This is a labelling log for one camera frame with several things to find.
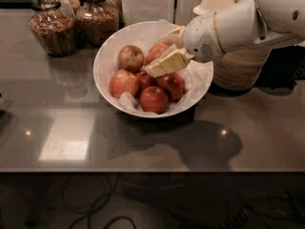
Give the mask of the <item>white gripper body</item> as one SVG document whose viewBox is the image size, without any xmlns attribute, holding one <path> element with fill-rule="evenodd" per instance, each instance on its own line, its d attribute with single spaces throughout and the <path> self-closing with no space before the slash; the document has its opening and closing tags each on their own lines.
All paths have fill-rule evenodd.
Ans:
<svg viewBox="0 0 305 229">
<path fill-rule="evenodd" d="M 215 11 L 196 16 L 182 33 L 184 48 L 197 62 L 214 61 L 225 54 L 217 37 L 215 19 Z"/>
</svg>

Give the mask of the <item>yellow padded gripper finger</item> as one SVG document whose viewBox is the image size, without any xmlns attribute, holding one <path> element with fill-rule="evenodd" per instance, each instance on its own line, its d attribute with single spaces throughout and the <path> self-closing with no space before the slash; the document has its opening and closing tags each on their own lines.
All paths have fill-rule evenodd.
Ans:
<svg viewBox="0 0 305 229">
<path fill-rule="evenodd" d="M 168 46 L 175 45 L 177 48 L 183 47 L 182 34 L 185 30 L 184 26 L 175 28 L 174 30 L 162 35 L 159 39 L 160 43 L 166 44 Z"/>
<path fill-rule="evenodd" d="M 175 44 L 169 46 L 158 58 L 144 67 L 148 75 L 159 77 L 185 69 L 194 55 L 185 48 L 179 49 Z"/>
</svg>

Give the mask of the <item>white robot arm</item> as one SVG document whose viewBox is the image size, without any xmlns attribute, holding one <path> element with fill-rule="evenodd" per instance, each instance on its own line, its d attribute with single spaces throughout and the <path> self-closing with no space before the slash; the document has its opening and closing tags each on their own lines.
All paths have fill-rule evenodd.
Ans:
<svg viewBox="0 0 305 229">
<path fill-rule="evenodd" d="M 179 38 L 182 48 L 164 52 L 145 71 L 152 77 L 211 62 L 241 49 L 277 49 L 305 39 L 305 0 L 242 0 L 195 17 Z"/>
</svg>

